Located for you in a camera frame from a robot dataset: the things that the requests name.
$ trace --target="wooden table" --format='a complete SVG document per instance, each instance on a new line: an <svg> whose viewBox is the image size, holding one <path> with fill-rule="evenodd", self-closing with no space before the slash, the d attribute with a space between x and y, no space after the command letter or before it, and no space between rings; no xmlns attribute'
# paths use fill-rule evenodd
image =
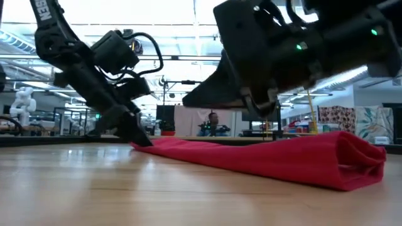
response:
<svg viewBox="0 0 402 226"><path fill-rule="evenodd" d="M0 225L401 225L402 156L382 183L342 193L130 150L0 148Z"/></svg>

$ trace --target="wall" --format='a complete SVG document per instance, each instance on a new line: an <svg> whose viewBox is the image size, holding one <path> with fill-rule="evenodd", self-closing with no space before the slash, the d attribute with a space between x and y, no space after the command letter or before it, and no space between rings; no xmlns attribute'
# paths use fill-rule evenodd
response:
<svg viewBox="0 0 402 226"><path fill-rule="evenodd" d="M55 96L47 96L43 93L36 92L33 94L36 100L36 109L53 112L55 107L64 107L65 99ZM3 113L4 105L11 105L15 100L15 93L0 93L0 114Z"/></svg>
<svg viewBox="0 0 402 226"><path fill-rule="evenodd" d="M354 92L356 106L376 106L383 103L402 103L401 90L360 89Z"/></svg>
<svg viewBox="0 0 402 226"><path fill-rule="evenodd" d="M320 107L331 107L331 106L342 106L342 107L353 107L354 106L354 89L353 85L345 88L344 91L332 92L333 96L315 97L313 102L313 107L316 110L317 106ZM298 116L301 114L306 114L311 112L310 106L308 104L301 105L295 104L294 109L283 109L281 111L281 118L286 119L288 117Z"/></svg>

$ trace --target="pole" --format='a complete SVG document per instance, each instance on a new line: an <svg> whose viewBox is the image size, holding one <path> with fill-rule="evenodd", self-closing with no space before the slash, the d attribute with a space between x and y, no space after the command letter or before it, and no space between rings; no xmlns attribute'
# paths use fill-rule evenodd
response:
<svg viewBox="0 0 402 226"><path fill-rule="evenodd" d="M78 121L78 124L79 124L79 127L78 127L78 136L81 135L81 130L80 130L81 120L82 120L82 112L80 112L80 120Z"/></svg>
<svg viewBox="0 0 402 226"><path fill-rule="evenodd" d="M312 121L313 121L313 132L312 134L318 134L318 128L317 128L317 122L315 120L315 111L314 111L314 107L313 107L313 101L312 101L312 97L310 95L310 91L307 90L307 97L308 97L308 103L310 105L310 110L312 111Z"/></svg>
<svg viewBox="0 0 402 226"><path fill-rule="evenodd" d="M70 117L71 117L71 121L72 121L72 120L73 120L73 111L71 111ZM70 130L69 130L69 132L68 132L68 135L71 135L71 130L72 130L72 128L73 128L73 123L70 122Z"/></svg>
<svg viewBox="0 0 402 226"><path fill-rule="evenodd" d="M0 26L1 26L1 19L3 18L3 6L4 6L4 0L0 0Z"/></svg>
<svg viewBox="0 0 402 226"><path fill-rule="evenodd" d="M283 131L282 131L282 119L281 119L281 103L278 100L276 102L276 117L278 120L278 135L279 138L282 138Z"/></svg>
<svg viewBox="0 0 402 226"><path fill-rule="evenodd" d="M88 118L88 109L85 109L84 135L87 132L87 118Z"/></svg>

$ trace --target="monitor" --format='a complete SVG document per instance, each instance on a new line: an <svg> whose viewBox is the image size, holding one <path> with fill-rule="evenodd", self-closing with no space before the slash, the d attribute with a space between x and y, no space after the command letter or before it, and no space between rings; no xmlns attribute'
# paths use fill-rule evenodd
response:
<svg viewBox="0 0 402 226"><path fill-rule="evenodd" d="M175 121L175 106L174 105L157 105L156 106L156 120L174 122Z"/></svg>

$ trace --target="folded red fabric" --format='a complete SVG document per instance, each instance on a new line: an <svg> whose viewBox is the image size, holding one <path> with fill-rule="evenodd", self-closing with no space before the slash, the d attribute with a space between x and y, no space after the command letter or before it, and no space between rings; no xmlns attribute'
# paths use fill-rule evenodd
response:
<svg viewBox="0 0 402 226"><path fill-rule="evenodd" d="M351 191L382 180L386 152L347 132L331 132L248 146L225 146L154 140L152 147L132 146L141 152L266 176L285 181Z"/></svg>

